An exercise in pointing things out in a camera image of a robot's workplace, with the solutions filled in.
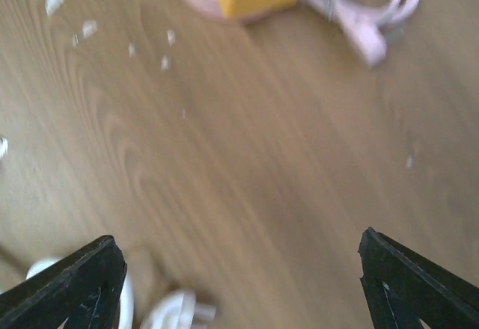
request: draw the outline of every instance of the wooden floor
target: wooden floor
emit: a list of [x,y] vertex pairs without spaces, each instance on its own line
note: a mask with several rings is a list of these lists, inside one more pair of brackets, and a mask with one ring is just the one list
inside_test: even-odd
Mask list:
[[2,253],[25,271],[111,233],[138,318],[188,286],[212,329],[371,328],[369,226],[479,285],[478,3],[422,0],[371,71],[305,7],[243,28],[181,0],[0,0]]

